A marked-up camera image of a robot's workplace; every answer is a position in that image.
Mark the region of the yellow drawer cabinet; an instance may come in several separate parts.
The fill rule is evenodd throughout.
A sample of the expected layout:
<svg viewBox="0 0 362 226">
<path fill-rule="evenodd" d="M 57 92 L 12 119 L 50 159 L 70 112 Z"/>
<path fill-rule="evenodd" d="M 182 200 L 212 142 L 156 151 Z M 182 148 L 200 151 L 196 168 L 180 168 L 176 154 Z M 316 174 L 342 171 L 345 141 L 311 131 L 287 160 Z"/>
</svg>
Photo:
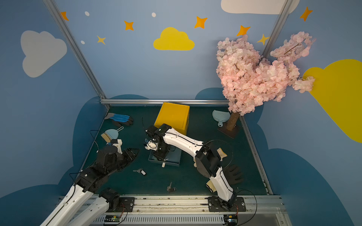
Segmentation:
<svg viewBox="0 0 362 226">
<path fill-rule="evenodd" d="M 159 128 L 167 124 L 181 134 L 186 135 L 189 125 L 190 106 L 173 103 L 163 103 L 154 126 Z"/>
</svg>

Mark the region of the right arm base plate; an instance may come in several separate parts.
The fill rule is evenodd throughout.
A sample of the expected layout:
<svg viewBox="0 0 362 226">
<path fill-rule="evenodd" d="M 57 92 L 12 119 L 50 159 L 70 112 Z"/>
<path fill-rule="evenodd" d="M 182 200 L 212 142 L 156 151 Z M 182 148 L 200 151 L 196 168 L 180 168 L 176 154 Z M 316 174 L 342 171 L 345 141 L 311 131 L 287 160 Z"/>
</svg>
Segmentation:
<svg viewBox="0 0 362 226">
<path fill-rule="evenodd" d="M 226 201 L 217 196 L 207 198 L 209 212 L 246 212 L 246 204 L 242 197 L 237 197 L 232 206 L 228 206 Z"/>
</svg>

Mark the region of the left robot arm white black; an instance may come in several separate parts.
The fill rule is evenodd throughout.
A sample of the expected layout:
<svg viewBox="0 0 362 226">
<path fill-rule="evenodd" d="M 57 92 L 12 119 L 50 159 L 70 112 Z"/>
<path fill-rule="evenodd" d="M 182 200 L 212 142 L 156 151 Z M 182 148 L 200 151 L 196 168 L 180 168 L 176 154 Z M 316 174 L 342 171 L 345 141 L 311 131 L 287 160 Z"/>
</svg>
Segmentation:
<svg viewBox="0 0 362 226">
<path fill-rule="evenodd" d="M 127 148 L 120 151 L 116 146 L 106 146 L 98 151 L 95 161 L 77 178 L 63 200 L 41 223 L 42 226 L 89 226 L 96 218 L 108 211 L 128 212 L 120 194 L 111 188 L 100 192 L 97 199 L 80 214 L 76 214 L 116 172 L 123 171 L 138 156 L 140 150 Z"/>
</svg>

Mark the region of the dark metal key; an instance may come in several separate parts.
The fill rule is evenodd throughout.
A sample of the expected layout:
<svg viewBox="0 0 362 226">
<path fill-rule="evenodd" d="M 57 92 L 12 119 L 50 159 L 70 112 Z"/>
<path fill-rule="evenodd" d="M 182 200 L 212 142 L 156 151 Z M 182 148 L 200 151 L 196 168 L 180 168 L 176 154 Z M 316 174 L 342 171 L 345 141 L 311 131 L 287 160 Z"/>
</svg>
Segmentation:
<svg viewBox="0 0 362 226">
<path fill-rule="evenodd" d="M 176 187 L 172 187 L 172 182 L 169 184 L 169 186 L 167 187 L 167 192 L 169 192 L 169 193 L 172 193 L 172 192 L 175 192 L 176 190 L 177 190 L 177 188 Z"/>
</svg>

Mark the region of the blue drawer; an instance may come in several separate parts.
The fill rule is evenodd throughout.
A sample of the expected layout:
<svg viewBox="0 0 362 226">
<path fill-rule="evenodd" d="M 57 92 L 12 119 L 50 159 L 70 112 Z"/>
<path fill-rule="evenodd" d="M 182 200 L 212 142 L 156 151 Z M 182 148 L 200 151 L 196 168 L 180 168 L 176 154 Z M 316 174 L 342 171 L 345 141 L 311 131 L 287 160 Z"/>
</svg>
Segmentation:
<svg viewBox="0 0 362 226">
<path fill-rule="evenodd" d="M 169 146 L 168 147 L 168 154 L 165 157 L 164 161 L 159 161 L 154 155 L 153 155 L 154 151 L 152 150 L 150 155 L 149 155 L 149 162 L 151 163 L 156 163 L 156 164 L 161 164 L 163 167 L 165 165 L 171 165 L 171 166 L 176 166 L 179 167 L 180 162 L 181 162 L 181 155 L 182 155 L 182 151 L 181 149 L 178 149 L 174 146 Z"/>
</svg>

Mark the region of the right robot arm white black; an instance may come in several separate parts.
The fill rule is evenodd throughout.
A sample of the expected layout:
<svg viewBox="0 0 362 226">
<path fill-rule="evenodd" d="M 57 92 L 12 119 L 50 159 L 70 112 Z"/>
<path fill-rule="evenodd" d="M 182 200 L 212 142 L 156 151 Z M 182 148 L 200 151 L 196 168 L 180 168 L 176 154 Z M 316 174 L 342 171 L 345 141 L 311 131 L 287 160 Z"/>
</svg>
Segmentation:
<svg viewBox="0 0 362 226">
<path fill-rule="evenodd" d="M 220 203 L 228 208 L 234 205 L 236 193 L 224 175 L 221 156 L 215 149 L 211 149 L 202 141 L 179 133 L 167 124 L 162 124 L 159 128 L 150 126 L 145 132 L 150 138 L 145 144 L 145 148 L 152 150 L 157 160 L 166 159 L 170 146 L 186 152 L 195 160 L 198 172 L 210 179 L 217 191 Z"/>
</svg>

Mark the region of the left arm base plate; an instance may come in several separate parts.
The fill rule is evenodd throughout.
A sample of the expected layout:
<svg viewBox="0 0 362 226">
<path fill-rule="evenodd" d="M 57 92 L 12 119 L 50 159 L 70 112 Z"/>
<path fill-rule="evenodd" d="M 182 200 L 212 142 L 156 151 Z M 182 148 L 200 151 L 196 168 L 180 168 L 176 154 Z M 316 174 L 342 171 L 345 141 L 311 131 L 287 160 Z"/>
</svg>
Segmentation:
<svg viewBox="0 0 362 226">
<path fill-rule="evenodd" d="M 112 200 L 109 199 L 107 200 L 107 208 L 105 212 L 132 212 L 134 202 L 134 197 L 116 197 Z"/>
</svg>

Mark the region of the key with black tag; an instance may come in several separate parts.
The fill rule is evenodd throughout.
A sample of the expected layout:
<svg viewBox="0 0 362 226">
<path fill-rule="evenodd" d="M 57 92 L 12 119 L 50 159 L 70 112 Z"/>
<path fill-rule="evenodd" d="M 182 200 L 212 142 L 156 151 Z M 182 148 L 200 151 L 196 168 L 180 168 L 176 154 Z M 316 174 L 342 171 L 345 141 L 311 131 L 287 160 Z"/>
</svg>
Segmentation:
<svg viewBox="0 0 362 226">
<path fill-rule="evenodd" d="M 146 175 L 147 175 L 147 173 L 146 173 L 143 169 L 133 170 L 133 172 L 137 172 L 137 173 L 139 173 L 139 174 L 141 174 L 141 175 L 143 175 L 143 176 L 146 176 Z"/>
</svg>

